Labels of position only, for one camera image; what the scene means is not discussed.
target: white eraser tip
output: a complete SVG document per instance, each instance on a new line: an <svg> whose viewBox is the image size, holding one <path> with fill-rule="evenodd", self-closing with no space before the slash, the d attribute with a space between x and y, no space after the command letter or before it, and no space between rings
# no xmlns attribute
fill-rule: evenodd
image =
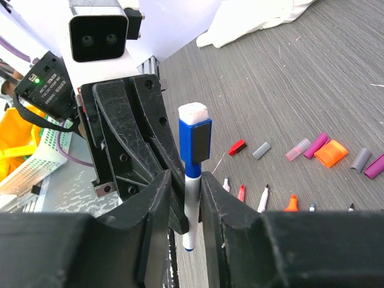
<svg viewBox="0 0 384 288"><path fill-rule="evenodd" d="M194 125L208 120L208 108L198 102L179 107L179 119L187 125Z"/></svg>

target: basket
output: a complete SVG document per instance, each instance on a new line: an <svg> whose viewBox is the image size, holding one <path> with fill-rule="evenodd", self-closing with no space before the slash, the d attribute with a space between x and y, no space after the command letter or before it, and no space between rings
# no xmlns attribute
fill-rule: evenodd
<svg viewBox="0 0 384 288"><path fill-rule="evenodd" d="M48 121L59 124L52 118L48 118ZM67 121L65 127L70 126L71 122ZM0 194L20 195L67 162L67 158L56 148L57 135L55 130L43 130L40 144L33 155L0 182ZM61 133L60 144L65 152L69 150L71 137L72 133Z"/></svg>

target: white cloth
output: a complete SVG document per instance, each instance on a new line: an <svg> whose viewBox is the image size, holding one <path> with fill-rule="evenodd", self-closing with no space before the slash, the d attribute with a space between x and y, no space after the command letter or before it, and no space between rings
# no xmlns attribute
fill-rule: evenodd
<svg viewBox="0 0 384 288"><path fill-rule="evenodd" d="M198 47L223 47L245 34L296 20L315 0L226 0Z"/></svg>

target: gray wooden surface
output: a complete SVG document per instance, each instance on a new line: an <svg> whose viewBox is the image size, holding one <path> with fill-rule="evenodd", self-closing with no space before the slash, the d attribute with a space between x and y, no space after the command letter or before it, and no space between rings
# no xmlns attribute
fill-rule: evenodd
<svg viewBox="0 0 384 288"><path fill-rule="evenodd" d="M246 203L257 208L269 183L268 210L282 210L292 193L299 207L318 210L384 208L384 174L369 180L349 169L361 147L375 157L384 152L384 4L382 0L319 0L297 21L246 35L221 49L198 49L195 42L160 65L169 89L164 100L175 137L177 108L206 104L214 120L212 171L239 139L248 148L226 155L215 176L231 180L232 193L246 185ZM285 153L322 131L349 154L328 169L317 160ZM272 149L259 161L251 154L264 141ZM201 233L187 253L178 238L181 287L205 288Z"/></svg>

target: black strap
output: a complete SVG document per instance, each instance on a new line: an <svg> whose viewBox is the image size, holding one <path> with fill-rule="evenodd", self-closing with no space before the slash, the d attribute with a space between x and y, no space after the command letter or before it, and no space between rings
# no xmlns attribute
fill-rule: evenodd
<svg viewBox="0 0 384 288"><path fill-rule="evenodd" d="M20 101L19 101L19 96L15 95L13 97L13 104L20 114L21 118L23 118L25 121L32 123L38 127L41 128L47 128L47 129L52 129L60 132L73 132L77 126L80 124L80 119L77 118L72 126L70 128L64 128L59 125L56 125L54 123L49 122L48 120L45 120L43 117L38 116L34 112L28 110L26 107L24 107Z"/></svg>

